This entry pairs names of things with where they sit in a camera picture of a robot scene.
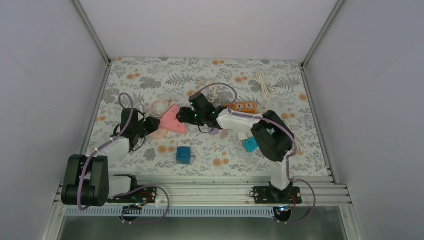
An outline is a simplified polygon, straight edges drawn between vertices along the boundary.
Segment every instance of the pink toy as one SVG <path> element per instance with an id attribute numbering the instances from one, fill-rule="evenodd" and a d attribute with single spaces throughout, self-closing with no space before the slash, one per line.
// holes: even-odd
<path id="1" fill-rule="evenodd" d="M 180 107 L 177 105 L 172 106 L 163 117 L 160 119 L 160 129 L 166 129 L 171 132 L 186 134 L 186 125 L 177 120 L 177 113 Z"/>

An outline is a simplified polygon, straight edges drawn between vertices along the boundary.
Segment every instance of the orange power strip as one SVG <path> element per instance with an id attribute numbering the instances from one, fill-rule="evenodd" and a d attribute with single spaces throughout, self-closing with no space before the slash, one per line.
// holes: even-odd
<path id="1" fill-rule="evenodd" d="M 231 109 L 237 112 L 254 114 L 256 113 L 256 104 L 254 102 L 236 102 L 231 105 Z"/>

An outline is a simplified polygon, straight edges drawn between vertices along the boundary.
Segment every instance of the white wall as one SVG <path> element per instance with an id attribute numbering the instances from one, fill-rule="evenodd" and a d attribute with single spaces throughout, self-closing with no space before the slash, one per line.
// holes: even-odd
<path id="1" fill-rule="evenodd" d="M 348 0 L 307 66 L 365 239 L 424 236 L 424 1 Z"/>
<path id="2" fill-rule="evenodd" d="M 303 61 L 337 0 L 80 0 L 109 57 Z"/>
<path id="3" fill-rule="evenodd" d="M 0 1 L 1 239 L 40 238 L 105 69 L 71 1 Z"/>

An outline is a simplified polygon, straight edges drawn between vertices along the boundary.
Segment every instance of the blue block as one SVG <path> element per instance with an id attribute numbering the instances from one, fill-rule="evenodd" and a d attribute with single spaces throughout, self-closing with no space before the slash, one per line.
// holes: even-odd
<path id="1" fill-rule="evenodd" d="M 176 163 L 191 164 L 191 148 L 189 146 L 179 146 L 176 148 Z"/>
<path id="2" fill-rule="evenodd" d="M 251 136 L 243 142 L 243 147 L 248 153 L 251 153 L 258 148 L 258 143 L 256 142 L 255 138 Z"/>

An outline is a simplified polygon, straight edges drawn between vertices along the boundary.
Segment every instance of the white cable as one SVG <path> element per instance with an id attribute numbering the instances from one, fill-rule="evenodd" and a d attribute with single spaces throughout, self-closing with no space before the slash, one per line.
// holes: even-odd
<path id="1" fill-rule="evenodd" d="M 163 98 L 160 98 L 154 101 L 150 106 L 150 115 L 154 118 L 162 118 L 168 110 L 175 105 L 175 101 L 169 101 Z"/>
<path id="2" fill-rule="evenodd" d="M 207 80 L 206 81 L 206 85 L 212 84 L 213 82 L 211 80 Z M 215 100 L 219 97 L 217 90 L 218 90 L 218 85 L 213 85 L 207 88 L 209 90 L 209 102 L 213 103 L 215 102 Z"/>
<path id="3" fill-rule="evenodd" d="M 253 79 L 260 84 L 262 96 L 266 99 L 271 96 L 272 92 L 276 90 L 276 88 L 273 86 L 267 86 L 265 75 L 262 71 L 258 71 L 255 75 L 253 75 Z"/>
<path id="4" fill-rule="evenodd" d="M 306 143 L 303 140 L 303 138 L 301 138 L 301 136 L 299 136 L 298 134 L 296 134 L 293 131 L 292 125 L 290 124 L 290 120 L 284 120 L 285 125 L 288 127 L 288 129 L 290 129 L 290 131 L 294 134 L 294 142 L 296 143 L 297 146 L 297 152 L 301 153 L 304 151 L 304 149 L 306 148 Z"/>

